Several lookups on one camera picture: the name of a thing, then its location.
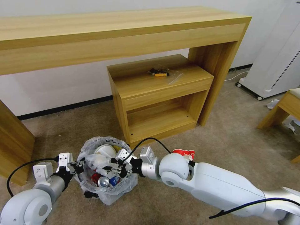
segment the floor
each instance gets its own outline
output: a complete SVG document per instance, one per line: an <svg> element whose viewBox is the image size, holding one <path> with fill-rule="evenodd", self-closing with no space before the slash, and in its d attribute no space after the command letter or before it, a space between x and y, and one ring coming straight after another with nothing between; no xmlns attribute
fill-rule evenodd
<svg viewBox="0 0 300 225"><path fill-rule="evenodd" d="M229 73L228 78L239 72ZM224 83L206 126L197 126L161 141L169 149L196 150L196 162L211 163L239 173L259 189L286 186L299 191L300 163L290 163L300 154L299 143L294 134L283 126L265 130L255 128L268 113L264 105L272 98L256 100L234 86L238 80L239 77ZM72 152L77 157L84 142L94 136L124 139L112 101L32 118L23 123L36 137L33 159L54 157L62 152ZM159 157L166 154L159 144L152 143L150 146ZM0 177L1 208L9 199L5 182ZM12 190L18 193L32 188L33 184L30 174L25 186L12 184ZM84 198L78 183L73 181L53 207L47 225L277 224L258 217L234 215L208 219L218 211L183 190L141 177L130 193L113 205L105 206L98 199Z"/></svg>

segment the power cord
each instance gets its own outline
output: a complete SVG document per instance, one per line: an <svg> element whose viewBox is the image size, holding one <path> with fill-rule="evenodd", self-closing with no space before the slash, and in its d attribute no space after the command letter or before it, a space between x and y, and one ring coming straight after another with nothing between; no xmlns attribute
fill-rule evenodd
<svg viewBox="0 0 300 225"><path fill-rule="evenodd" d="M12 176L14 175L15 172L17 172L22 167L27 166L28 164L37 163L37 162L40 162L40 161L48 161L48 160L54 160L54 161L58 162L58 156L56 156L55 158L43 158L43 159L37 159L37 160L30 161L30 162L26 162L26 163L22 164L21 166L19 166L18 168L16 168L9 175L9 177L7 178L7 182L6 182L6 188L7 188L7 191L9 192L10 196L13 197L13 193L12 193L12 191L10 189L9 183L10 183L10 179L12 178Z"/></svg>
<svg viewBox="0 0 300 225"><path fill-rule="evenodd" d="M232 208L232 209L227 210L227 211L221 210L218 214L210 216L209 219L214 219L214 218L217 218L217 217L220 217L220 216L224 216L224 215L227 215L229 213L232 213L232 212L235 212L237 210L240 210L242 208L245 208L245 207L248 207L248 206L251 206L251 205L255 205L255 204L258 204L258 203L268 202L268 201L287 201L287 202L294 203L295 205L297 205L297 206L300 207L300 203L295 202L293 200L290 200L288 198L266 198L266 199L261 199L261 200L249 202L249 203L243 204L241 206Z"/></svg>
<svg viewBox="0 0 300 225"><path fill-rule="evenodd" d="M122 160L122 163L124 163L133 153L134 153L134 151L144 142L144 141L146 141L146 140L155 140L155 141L157 141L158 143L160 143L164 148L165 148L165 150L169 153L169 154L171 154L171 152L169 151L169 149L163 144L163 143L161 143L159 140L157 140L156 138L154 138L154 137L148 137L148 138L145 138L145 139L143 139L143 140L141 140L137 145L136 145L136 147L134 147L134 149L130 152L130 154L124 159L124 160Z"/></svg>
<svg viewBox="0 0 300 225"><path fill-rule="evenodd" d="M238 75L236 75L236 76L234 76L233 78L231 78L231 79L228 79L228 80L224 80L224 81L229 81L229 80L233 80L234 78L236 78L237 76L239 76L239 75L241 75L241 74L243 74L243 73L248 73L249 71L244 71L244 72L241 72L241 73L239 73Z"/></svg>

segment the white wall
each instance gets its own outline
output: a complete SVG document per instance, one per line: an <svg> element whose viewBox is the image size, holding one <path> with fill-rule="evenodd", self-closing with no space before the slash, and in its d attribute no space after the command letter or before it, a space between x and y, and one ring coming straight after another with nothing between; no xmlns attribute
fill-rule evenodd
<svg viewBox="0 0 300 225"><path fill-rule="evenodd" d="M251 15L252 21L231 67L253 63L290 0L0 0L0 16L49 15L183 6L210 6ZM0 76L0 99L15 115L111 95L106 66L188 49Z"/></svg>

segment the blue can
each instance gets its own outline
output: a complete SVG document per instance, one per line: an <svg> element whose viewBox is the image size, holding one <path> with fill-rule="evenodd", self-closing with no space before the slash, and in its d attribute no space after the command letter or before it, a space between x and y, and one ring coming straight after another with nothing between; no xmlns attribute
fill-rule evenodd
<svg viewBox="0 0 300 225"><path fill-rule="evenodd" d="M114 187L121 181L120 177L113 177L109 179L109 183Z"/></svg>

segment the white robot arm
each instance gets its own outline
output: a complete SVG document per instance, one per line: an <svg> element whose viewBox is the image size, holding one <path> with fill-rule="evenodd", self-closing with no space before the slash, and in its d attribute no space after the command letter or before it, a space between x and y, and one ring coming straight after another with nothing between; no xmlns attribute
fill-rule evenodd
<svg viewBox="0 0 300 225"><path fill-rule="evenodd" d="M280 225L300 224L298 191L286 187L261 191L239 174L205 162L186 160L178 153L166 155L159 161L150 147L142 148L140 159L131 159L124 150L119 151L116 158L122 159L123 155L127 156L125 161L133 165L134 173L188 191L196 199L222 210L209 217L211 219L232 213L241 217L259 216L278 221Z"/></svg>
<svg viewBox="0 0 300 225"><path fill-rule="evenodd" d="M72 159L69 153L60 154L60 159L55 174L51 172L51 164L42 163L33 167L36 185L7 202L1 213L0 225L43 223L72 176L83 171L83 161L70 163ZM298 191L285 187L273 192L261 191L239 174L208 163L186 160L178 153L166 155L160 161L150 147L142 148L140 158L132 157L122 149L115 161L120 167L126 168L126 173L137 173L162 181L170 187L186 190L196 199L222 210L210 218L232 213L242 217L260 216L278 221L280 225L300 224Z"/></svg>
<svg viewBox="0 0 300 225"><path fill-rule="evenodd" d="M72 161L71 153L59 154L55 173L51 162L33 166L36 184L33 189L18 193L6 203L1 212L0 225L41 225L72 177L83 172L83 161Z"/></svg>

